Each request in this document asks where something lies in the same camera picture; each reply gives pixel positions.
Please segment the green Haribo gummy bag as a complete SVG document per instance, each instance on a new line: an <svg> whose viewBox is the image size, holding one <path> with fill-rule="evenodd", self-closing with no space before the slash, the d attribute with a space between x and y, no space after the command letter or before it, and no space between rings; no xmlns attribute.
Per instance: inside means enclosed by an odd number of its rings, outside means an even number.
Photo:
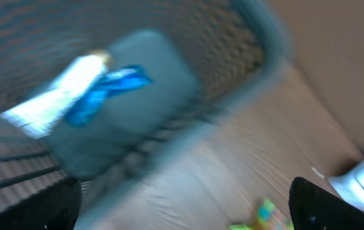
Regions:
<svg viewBox="0 0 364 230"><path fill-rule="evenodd" d="M255 212L255 218L250 224L233 224L229 230L294 230L291 220L288 220L269 199L264 199Z"/></svg>

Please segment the white tube with gold cap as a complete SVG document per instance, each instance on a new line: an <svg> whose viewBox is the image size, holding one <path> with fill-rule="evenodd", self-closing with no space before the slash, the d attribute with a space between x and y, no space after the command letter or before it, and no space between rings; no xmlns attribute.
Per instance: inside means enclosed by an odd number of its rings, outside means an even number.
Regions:
<svg viewBox="0 0 364 230"><path fill-rule="evenodd" d="M0 114L33 139L49 135L72 106L108 71L106 50L75 58L43 91Z"/></svg>

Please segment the blue snack packet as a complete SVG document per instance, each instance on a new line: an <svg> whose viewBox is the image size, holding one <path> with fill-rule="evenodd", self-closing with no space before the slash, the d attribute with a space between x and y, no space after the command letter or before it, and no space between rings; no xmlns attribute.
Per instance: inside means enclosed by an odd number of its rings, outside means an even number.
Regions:
<svg viewBox="0 0 364 230"><path fill-rule="evenodd" d="M129 65L102 77L66 113L65 121L75 127L87 124L112 96L142 88L152 82L142 66Z"/></svg>

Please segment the grey plastic mesh basket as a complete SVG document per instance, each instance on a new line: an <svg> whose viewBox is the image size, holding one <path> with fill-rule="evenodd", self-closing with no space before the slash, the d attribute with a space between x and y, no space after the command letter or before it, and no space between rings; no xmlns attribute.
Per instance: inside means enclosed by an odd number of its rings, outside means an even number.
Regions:
<svg viewBox="0 0 364 230"><path fill-rule="evenodd" d="M63 116L41 139L0 118L0 212L75 178L74 229L93 223L275 80L288 42L263 1L0 1L0 114L94 50L112 55L107 72L139 65L152 82L108 98L84 126Z"/></svg>

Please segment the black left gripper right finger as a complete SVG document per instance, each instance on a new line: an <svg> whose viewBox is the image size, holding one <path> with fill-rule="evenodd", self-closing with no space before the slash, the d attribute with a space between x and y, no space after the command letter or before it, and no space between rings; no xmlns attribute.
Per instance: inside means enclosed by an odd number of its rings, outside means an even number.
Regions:
<svg viewBox="0 0 364 230"><path fill-rule="evenodd" d="M364 212L302 177L289 190L295 230L364 230Z"/></svg>

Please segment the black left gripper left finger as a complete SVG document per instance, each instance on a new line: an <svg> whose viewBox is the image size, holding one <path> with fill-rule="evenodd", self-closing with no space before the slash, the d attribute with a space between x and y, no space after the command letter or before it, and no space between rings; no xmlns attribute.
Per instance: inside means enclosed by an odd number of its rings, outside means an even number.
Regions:
<svg viewBox="0 0 364 230"><path fill-rule="evenodd" d="M82 198L79 180L65 178L0 212L0 230L73 229Z"/></svg>

